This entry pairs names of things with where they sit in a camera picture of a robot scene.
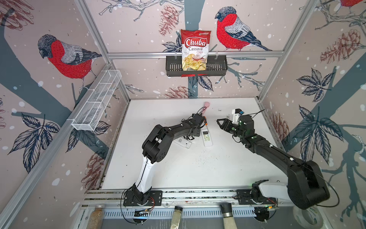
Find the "pine cone illustration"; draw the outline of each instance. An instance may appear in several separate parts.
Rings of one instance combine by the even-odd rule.
[[[102,151],[105,150],[98,150],[90,157],[87,163],[87,170],[85,171],[86,176],[81,180],[81,182],[84,183],[83,188],[86,188],[85,193],[87,193],[88,190],[96,188],[104,165],[104,159],[99,156],[105,153]]]
[[[280,140],[284,145],[288,144],[288,134],[290,130],[288,128],[287,122],[281,118],[280,113],[272,114],[270,116],[274,129],[276,130]]]
[[[320,55],[320,62],[326,61],[328,64],[341,59],[347,59],[360,45],[361,34],[355,29],[342,33],[331,46],[328,46],[324,53]]]
[[[178,86],[177,88],[169,88],[167,94],[164,94],[167,98],[189,98],[192,97],[192,92],[184,86]]]
[[[159,33],[165,36],[167,33],[171,33],[178,24],[178,12],[172,5],[166,5],[161,11],[160,17]]]
[[[9,29],[22,30],[28,23],[33,24],[33,15],[30,10],[34,10],[25,0],[0,0],[0,19],[13,9],[14,12],[6,18],[5,26]]]

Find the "white tabletop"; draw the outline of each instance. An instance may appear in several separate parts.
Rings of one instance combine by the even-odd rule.
[[[102,189],[124,189],[137,180],[143,161],[142,143],[154,126],[173,126],[203,107],[213,146],[205,147],[202,136],[189,149],[172,143],[166,157],[158,162],[153,188],[230,187],[251,185],[261,179],[287,182],[287,176],[263,157],[236,143],[221,130],[217,119],[231,119],[232,109],[245,114],[259,111],[254,98],[132,100]],[[254,119],[255,132],[275,145],[262,114]]]

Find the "red bird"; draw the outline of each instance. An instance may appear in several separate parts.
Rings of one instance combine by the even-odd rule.
[[[96,52],[85,50],[78,45],[66,44],[49,34],[40,38],[38,49],[41,57],[47,57],[64,76],[72,79],[83,79],[83,85],[79,88],[79,91],[82,88],[87,88],[84,86],[84,77],[90,71],[92,72],[94,60],[102,56]]]
[[[240,21],[234,7],[226,6],[221,8],[215,19],[217,19],[217,38],[226,47],[225,51],[229,48],[239,49],[240,51],[246,46],[257,46],[266,51],[271,51],[262,45],[246,24]]]

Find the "bird wing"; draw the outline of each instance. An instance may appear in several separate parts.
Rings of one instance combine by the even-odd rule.
[[[225,26],[225,31],[231,37],[240,40],[250,32],[250,28],[244,24],[239,17],[236,17],[234,24]]]
[[[69,45],[61,41],[62,46],[64,47],[65,54],[61,58],[61,61],[65,64],[69,65],[78,65],[82,63],[83,59],[83,50],[78,45]]]

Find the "remote control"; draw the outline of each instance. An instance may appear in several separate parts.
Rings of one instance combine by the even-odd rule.
[[[208,129],[201,129],[203,143],[205,146],[212,146],[212,140]]]

